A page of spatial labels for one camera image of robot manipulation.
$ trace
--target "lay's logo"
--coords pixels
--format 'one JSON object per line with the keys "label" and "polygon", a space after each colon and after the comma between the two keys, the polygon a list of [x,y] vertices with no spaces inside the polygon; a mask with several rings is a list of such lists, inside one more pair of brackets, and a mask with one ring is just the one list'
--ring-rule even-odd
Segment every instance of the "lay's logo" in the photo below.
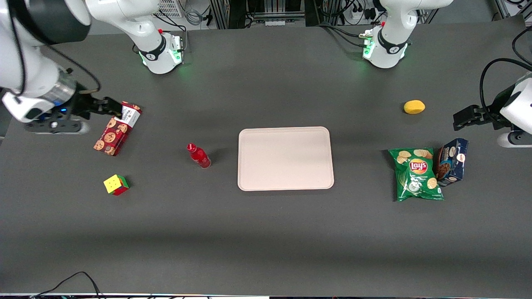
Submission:
{"label": "lay's logo", "polygon": [[424,174],[425,172],[427,172],[427,169],[427,162],[421,159],[412,159],[410,161],[410,170],[412,170],[412,172],[414,173],[417,173],[418,175]]}

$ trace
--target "red cookie box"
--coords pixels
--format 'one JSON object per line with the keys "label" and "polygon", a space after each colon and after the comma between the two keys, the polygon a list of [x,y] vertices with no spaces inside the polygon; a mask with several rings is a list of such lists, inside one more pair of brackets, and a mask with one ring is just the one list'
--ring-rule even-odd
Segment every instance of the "red cookie box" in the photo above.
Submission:
{"label": "red cookie box", "polygon": [[93,148],[110,156],[118,155],[141,113],[139,106],[122,102],[122,118],[110,119]]}

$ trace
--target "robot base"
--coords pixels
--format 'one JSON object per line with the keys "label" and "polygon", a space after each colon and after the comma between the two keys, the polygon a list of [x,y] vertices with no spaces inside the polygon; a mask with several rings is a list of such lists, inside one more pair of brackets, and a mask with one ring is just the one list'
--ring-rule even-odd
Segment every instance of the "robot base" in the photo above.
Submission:
{"label": "robot base", "polygon": [[163,38],[167,40],[167,47],[156,60],[150,60],[139,52],[142,63],[155,74],[165,74],[173,70],[183,62],[183,50],[181,37],[163,33]]}
{"label": "robot base", "polygon": [[368,60],[378,68],[389,69],[394,67],[399,60],[404,57],[404,52],[408,44],[405,44],[402,49],[397,47],[397,52],[395,54],[388,54],[386,49],[380,45],[379,41],[375,38],[378,36],[381,29],[381,26],[377,26],[365,31],[366,36],[373,36],[373,38],[364,40],[366,48],[364,49],[364,52],[362,52],[362,58]]}
{"label": "robot base", "polygon": [[497,138],[497,143],[502,147],[532,147],[532,135],[524,131],[511,131]]}
{"label": "robot base", "polygon": [[57,120],[51,122],[27,123],[24,128],[34,134],[54,134],[54,135],[81,135],[89,132],[88,123],[81,120]]}

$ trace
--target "yellow lemon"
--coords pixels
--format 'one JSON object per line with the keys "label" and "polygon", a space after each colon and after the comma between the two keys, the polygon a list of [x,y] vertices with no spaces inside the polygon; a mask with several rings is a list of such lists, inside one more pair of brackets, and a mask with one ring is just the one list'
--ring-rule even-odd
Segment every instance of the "yellow lemon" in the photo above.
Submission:
{"label": "yellow lemon", "polygon": [[408,114],[418,114],[423,112],[423,110],[425,110],[425,104],[418,99],[413,99],[404,104],[404,112]]}

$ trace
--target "green lay's bag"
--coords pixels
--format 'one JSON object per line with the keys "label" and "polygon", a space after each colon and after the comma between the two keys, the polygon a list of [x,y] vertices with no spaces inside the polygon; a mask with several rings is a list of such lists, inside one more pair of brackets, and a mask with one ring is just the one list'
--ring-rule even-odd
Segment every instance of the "green lay's bag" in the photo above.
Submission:
{"label": "green lay's bag", "polygon": [[433,172],[432,148],[395,148],[388,150],[395,160],[397,201],[409,197],[442,201],[442,189]]}

